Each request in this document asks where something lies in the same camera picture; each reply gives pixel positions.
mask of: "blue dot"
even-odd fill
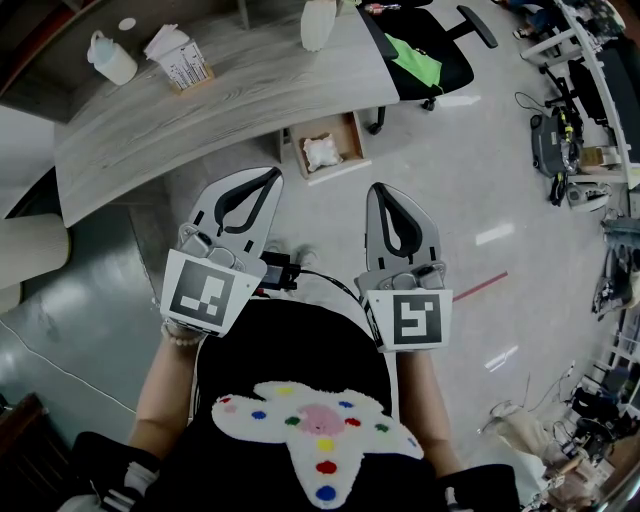
[[[324,487],[320,487],[316,492],[316,497],[322,501],[331,501],[336,497],[336,490],[329,486],[325,485]]]

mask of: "chair caster wheel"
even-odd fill
[[[369,125],[369,127],[367,128],[367,131],[371,135],[378,135],[380,133],[380,130],[382,130],[382,126],[380,126],[378,123],[373,123],[372,125]]]
[[[433,109],[436,108],[436,100],[426,100],[422,104],[422,108],[428,110],[429,112],[433,112]]]

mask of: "sneaker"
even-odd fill
[[[287,242],[282,238],[276,238],[274,240],[267,241],[264,246],[264,250],[266,252],[275,252],[278,254],[289,254],[289,248],[287,247]]]
[[[529,32],[525,28],[519,28],[518,30],[513,31],[513,37],[516,39],[528,39],[532,34],[533,32]]]
[[[317,268],[320,258],[318,258],[316,251],[317,249],[309,244],[298,247],[296,257],[294,258],[296,265],[300,265],[302,268]]]

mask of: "red line on floor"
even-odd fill
[[[507,277],[509,274],[507,272],[503,272],[502,274],[496,276],[496,277],[492,277],[491,279],[489,279],[488,281],[485,281],[484,283],[480,283],[477,286],[474,286],[473,288],[467,290],[466,292],[461,293],[460,295],[456,296],[453,298],[453,302],[456,302],[457,300],[460,299],[464,299],[465,297],[468,297],[469,295],[476,293],[480,290],[482,290],[483,288],[486,288],[487,286],[495,283],[496,281],[499,281],[500,279]]]

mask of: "black sleeve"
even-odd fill
[[[442,491],[452,487],[458,505],[474,512],[518,512],[520,500],[511,466],[491,464],[467,469],[438,480]]]

